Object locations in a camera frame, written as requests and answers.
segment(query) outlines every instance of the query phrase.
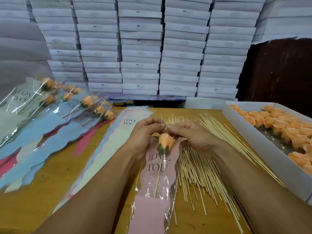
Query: pile of bamboo skewers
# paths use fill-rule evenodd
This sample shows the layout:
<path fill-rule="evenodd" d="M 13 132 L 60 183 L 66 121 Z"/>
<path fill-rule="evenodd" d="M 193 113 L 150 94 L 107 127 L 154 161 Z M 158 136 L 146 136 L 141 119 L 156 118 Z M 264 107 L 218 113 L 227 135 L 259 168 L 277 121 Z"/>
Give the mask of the pile of bamboo skewers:
<path fill-rule="evenodd" d="M 200 117 L 201 118 L 194 117 L 193 119 L 189 119 L 184 117 L 174 117 L 172 115 L 169 119 L 165 120 L 165 122 L 167 124 L 175 124 L 185 121 L 197 122 L 209 130 L 212 134 L 227 141 L 255 166 L 264 169 L 277 182 L 283 185 L 271 169 L 252 150 L 246 147 L 226 125 L 223 126 L 208 113 L 200 114 Z M 205 215 L 207 215 L 202 197 L 202 195 L 205 195 L 206 192 L 215 201 L 216 205 L 218 205 L 216 197 L 219 197 L 220 200 L 225 203 L 226 209 L 229 213 L 233 214 L 241 233 L 244 233 L 240 224 L 241 219 L 246 223 L 248 229 L 250 230 L 250 222 L 247 220 L 248 218 L 244 209 L 214 161 L 199 156 L 192 148 L 184 148 L 180 152 L 180 157 L 176 166 L 178 172 L 178 182 L 183 190 L 184 200 L 187 203 L 190 201 L 193 210 L 195 210 L 195 208 L 191 197 L 191 190 L 193 190 L 194 196 L 197 200 L 199 198 L 201 199 Z"/>

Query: wooden table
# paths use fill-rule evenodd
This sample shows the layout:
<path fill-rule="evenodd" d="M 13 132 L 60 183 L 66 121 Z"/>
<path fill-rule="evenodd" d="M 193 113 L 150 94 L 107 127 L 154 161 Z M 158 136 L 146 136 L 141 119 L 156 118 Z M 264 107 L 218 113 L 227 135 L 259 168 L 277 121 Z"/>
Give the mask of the wooden table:
<path fill-rule="evenodd" d="M 114 111 L 118 114 L 123 109 L 115 107 Z M 193 116 L 198 117 L 200 113 L 208 112 L 218 121 L 226 124 L 244 141 L 221 114 L 221 110 L 172 108 L 151 108 L 150 110 L 154 112 L 154 116 L 162 117 L 163 119 L 170 117 L 172 114 L 174 116 L 193 118 Z M 72 151 L 76 147 L 76 143 L 73 143 L 66 149 L 51 156 L 43 168 L 36 173 L 30 185 L 23 186 L 17 191 L 6 194 L 4 194 L 4 189 L 2 189 L 0 193 L 0 233 L 32 233 L 48 218 L 86 165 L 108 127 L 109 124 L 105 124 L 97 131 L 82 154 L 72 154 Z M 136 165 L 129 177 L 119 204 L 114 225 L 114 233 L 116 234 L 126 233 L 131 214 L 131 205 L 135 196 L 134 188 L 138 169 L 139 166 Z M 204 214 L 201 201 L 193 198 L 195 206 L 195 211 L 193 211 L 190 203 L 184 201 L 183 191 L 178 187 L 175 202 L 177 226 L 174 224 L 174 220 L 172 220 L 169 233 L 240 233 L 232 214 L 227 212 L 222 201 L 218 200 L 219 205 L 216 206 L 215 202 L 207 194 L 203 199 L 207 216 Z M 251 233 L 243 221 L 241 221 L 241 225 L 245 233 Z"/>

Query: stack of boxes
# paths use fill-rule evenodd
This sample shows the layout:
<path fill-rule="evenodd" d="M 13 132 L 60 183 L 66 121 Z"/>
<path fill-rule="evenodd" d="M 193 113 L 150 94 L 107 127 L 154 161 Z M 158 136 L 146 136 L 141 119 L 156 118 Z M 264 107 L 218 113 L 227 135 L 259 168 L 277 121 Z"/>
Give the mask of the stack of boxes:
<path fill-rule="evenodd" d="M 311 38 L 311 25 L 312 0 L 266 0 L 252 41 Z"/>
<path fill-rule="evenodd" d="M 39 29 L 50 50 L 48 61 L 57 81 L 87 87 L 79 55 L 75 13 L 69 0 L 30 0 Z"/>
<path fill-rule="evenodd" d="M 215 0 L 197 97 L 235 99 L 238 79 L 265 0 Z"/>
<path fill-rule="evenodd" d="M 123 94 L 157 95 L 162 0 L 118 0 Z"/>
<path fill-rule="evenodd" d="M 33 22 L 35 19 L 29 0 L 0 0 L 0 21 Z"/>
<path fill-rule="evenodd" d="M 194 97 L 212 0 L 165 0 L 159 95 Z"/>
<path fill-rule="evenodd" d="M 91 92 L 121 93 L 116 0 L 73 0 L 81 57 Z"/>

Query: dark brown wall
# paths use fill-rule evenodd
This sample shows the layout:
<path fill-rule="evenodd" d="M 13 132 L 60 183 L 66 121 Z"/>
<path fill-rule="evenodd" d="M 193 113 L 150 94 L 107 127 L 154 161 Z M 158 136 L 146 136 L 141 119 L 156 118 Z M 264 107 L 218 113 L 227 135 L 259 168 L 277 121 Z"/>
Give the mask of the dark brown wall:
<path fill-rule="evenodd" d="M 312 39 L 252 45 L 239 79 L 237 98 L 280 103 L 312 117 Z"/>

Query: hand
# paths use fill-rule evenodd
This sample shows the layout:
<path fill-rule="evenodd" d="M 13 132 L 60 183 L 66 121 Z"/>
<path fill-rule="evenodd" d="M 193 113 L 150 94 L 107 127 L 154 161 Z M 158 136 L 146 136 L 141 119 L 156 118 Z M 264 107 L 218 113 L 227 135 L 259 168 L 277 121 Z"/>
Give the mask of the hand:
<path fill-rule="evenodd" d="M 205 158 L 211 159 L 217 150 L 229 145 L 226 141 L 211 134 L 196 122 L 181 122 L 168 125 L 167 129 L 170 133 L 187 139 L 181 142 L 183 147 L 192 147 L 200 156 Z"/>
<path fill-rule="evenodd" d="M 152 134 L 161 134 L 165 128 L 166 124 L 162 119 L 149 117 L 141 120 L 137 122 L 123 147 L 139 161 L 147 152 Z"/>

